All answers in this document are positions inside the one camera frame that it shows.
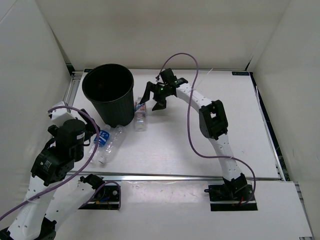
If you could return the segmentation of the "clear crushed plastic bottle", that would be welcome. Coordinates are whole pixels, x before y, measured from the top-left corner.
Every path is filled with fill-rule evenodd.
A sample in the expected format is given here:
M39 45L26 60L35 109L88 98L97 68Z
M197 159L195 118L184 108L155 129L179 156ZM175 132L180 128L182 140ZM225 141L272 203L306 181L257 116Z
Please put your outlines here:
M106 142L106 146L101 150L101 153L97 159L97 162L106 166L108 163L112 162L117 155L125 137L127 131L122 125L117 125L112 129L109 139Z

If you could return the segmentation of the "clear bottle white blue label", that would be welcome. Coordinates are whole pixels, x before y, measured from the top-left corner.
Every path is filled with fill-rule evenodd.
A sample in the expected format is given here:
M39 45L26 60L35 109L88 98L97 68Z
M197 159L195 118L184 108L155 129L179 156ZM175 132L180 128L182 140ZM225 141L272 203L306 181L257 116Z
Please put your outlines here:
M145 103L140 103L142 97L134 102L134 130L143 132L147 130L147 109Z

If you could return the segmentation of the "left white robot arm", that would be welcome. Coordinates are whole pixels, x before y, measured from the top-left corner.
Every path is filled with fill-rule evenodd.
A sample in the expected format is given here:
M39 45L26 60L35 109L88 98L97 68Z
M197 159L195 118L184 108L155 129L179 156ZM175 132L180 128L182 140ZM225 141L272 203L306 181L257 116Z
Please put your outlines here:
M24 201L1 219L19 211L13 223L0 231L2 240L52 240L56 234L55 220L46 218L56 190L75 176L67 178L76 162L84 157L85 142L98 135L100 127L84 109L54 106L48 110L52 125L47 131L52 138L45 144L31 168L31 176Z

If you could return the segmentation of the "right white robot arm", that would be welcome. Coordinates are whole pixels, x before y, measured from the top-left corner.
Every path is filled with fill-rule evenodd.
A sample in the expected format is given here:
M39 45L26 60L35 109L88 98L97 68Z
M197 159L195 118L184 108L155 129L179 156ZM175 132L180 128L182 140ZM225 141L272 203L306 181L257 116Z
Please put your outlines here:
M190 131L190 108L198 113L200 132L213 146L221 167L224 193L230 200L240 198L248 182L234 159L228 138L228 121L223 103L220 100L212 101L206 98L194 90L184 78L174 80L173 83L147 82L140 102L147 102L151 93L153 93L153 100L156 101L152 108L153 111L165 109L166 98L169 96L175 96L188 103L188 132Z

